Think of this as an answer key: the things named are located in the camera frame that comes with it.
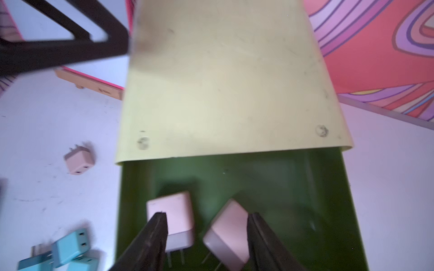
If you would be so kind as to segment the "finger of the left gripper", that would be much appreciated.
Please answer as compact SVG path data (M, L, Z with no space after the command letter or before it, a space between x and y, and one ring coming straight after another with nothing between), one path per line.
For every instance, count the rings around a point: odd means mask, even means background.
M70 1L99 26L107 40L94 42L90 34L47 1L27 1L32 8L73 34L71 40L19 41L1 39L1 76L93 61L128 52L128 29L99 1Z

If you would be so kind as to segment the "yellow green drawer cabinet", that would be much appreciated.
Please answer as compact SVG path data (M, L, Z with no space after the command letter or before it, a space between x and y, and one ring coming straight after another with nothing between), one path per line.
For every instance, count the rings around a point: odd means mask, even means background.
M140 1L115 161L354 143L302 1Z

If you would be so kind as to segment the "pink plug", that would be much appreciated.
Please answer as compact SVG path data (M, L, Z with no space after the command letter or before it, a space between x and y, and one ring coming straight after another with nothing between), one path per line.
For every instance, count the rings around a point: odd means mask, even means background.
M208 251L229 271L240 271L248 262L248 212L230 199L202 238Z
M76 145L70 148L63 158L71 175L81 175L95 165L92 153L83 146Z
M180 251L181 262L185 263L184 250L194 245L194 215L188 191L152 199L146 203L147 219L157 212L167 216L168 236L166 255L168 267L172 268L171 253Z

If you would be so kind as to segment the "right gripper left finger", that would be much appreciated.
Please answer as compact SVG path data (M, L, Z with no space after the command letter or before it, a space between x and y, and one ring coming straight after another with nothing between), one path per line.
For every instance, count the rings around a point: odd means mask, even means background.
M161 271L166 257L167 215L155 213L139 232L111 271Z

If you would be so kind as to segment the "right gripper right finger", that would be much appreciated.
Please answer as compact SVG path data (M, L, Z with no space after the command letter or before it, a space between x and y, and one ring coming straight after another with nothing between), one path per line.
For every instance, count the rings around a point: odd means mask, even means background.
M304 271L259 213L248 214L248 247L254 271Z

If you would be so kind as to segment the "green top drawer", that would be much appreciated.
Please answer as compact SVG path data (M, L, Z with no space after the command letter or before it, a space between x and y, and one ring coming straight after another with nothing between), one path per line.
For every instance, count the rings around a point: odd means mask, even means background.
M166 271L221 271L202 238L230 200L258 212L310 271L366 271L342 152L324 149L127 161L122 164L116 257L146 225L146 203L188 191L195 242L173 252Z

